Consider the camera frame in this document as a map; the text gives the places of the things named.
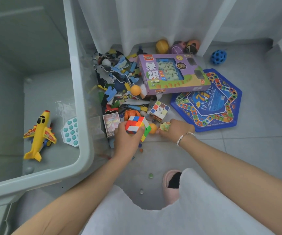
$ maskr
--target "blue ball with holes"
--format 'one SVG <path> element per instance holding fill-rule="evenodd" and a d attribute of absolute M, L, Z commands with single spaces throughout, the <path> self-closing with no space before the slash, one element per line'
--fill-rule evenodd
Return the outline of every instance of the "blue ball with holes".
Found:
<path fill-rule="evenodd" d="M 214 65 L 219 65 L 225 62 L 227 58 L 227 53 L 225 50 L 216 50 L 211 55 L 211 63 Z"/>

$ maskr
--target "silver bracelet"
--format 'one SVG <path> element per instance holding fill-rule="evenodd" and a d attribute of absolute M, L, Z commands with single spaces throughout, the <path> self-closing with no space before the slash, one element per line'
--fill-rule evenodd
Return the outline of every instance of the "silver bracelet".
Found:
<path fill-rule="evenodd" d="M 185 137 L 187 134 L 191 134 L 191 135 L 194 136 L 194 133 L 191 133 L 191 132 L 188 132 L 188 133 L 186 133 L 186 134 L 180 136 L 180 138 L 179 138 L 178 141 L 176 142 L 177 146 L 179 146 L 180 140 L 182 140 L 182 138 Z"/>

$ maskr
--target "purple box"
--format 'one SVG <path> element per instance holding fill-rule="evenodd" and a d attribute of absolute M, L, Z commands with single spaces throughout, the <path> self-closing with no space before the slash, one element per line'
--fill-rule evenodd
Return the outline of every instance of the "purple box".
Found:
<path fill-rule="evenodd" d="M 192 54 L 139 55 L 147 95 L 204 91 L 211 85 Z"/>

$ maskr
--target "toy airplane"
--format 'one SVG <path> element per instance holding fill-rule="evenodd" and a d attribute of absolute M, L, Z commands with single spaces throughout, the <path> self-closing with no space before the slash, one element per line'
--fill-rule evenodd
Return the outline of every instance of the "toy airplane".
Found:
<path fill-rule="evenodd" d="M 33 129 L 30 129 L 23 136 L 23 138 L 33 137 L 31 151 L 26 153 L 23 159 L 36 159 L 40 162 L 42 160 L 40 151 L 43 146 L 49 147 L 52 142 L 57 142 L 54 133 L 51 132 L 51 128 L 47 127 L 47 125 L 50 124 L 50 114 L 50 111 L 44 111 L 42 115 L 37 119 L 37 125 L 34 125 Z"/>

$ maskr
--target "black sock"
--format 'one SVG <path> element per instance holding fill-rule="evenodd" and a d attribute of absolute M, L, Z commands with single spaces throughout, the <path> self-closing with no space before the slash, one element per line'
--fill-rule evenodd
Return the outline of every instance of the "black sock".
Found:
<path fill-rule="evenodd" d="M 179 189 L 180 176 L 182 172 L 176 172 L 168 183 L 168 188 Z"/>

